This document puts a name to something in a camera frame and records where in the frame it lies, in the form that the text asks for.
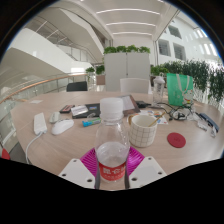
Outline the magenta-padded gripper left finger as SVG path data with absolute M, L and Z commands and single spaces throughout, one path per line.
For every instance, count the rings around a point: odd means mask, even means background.
M 89 150 L 80 159 L 71 159 L 59 177 L 84 188 L 98 189 L 100 171 L 95 149 Z

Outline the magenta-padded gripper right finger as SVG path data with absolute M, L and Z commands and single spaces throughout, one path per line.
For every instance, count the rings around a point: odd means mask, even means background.
M 165 176 L 165 171 L 152 156 L 145 157 L 137 149 L 130 148 L 125 170 L 126 189 L 140 188 Z

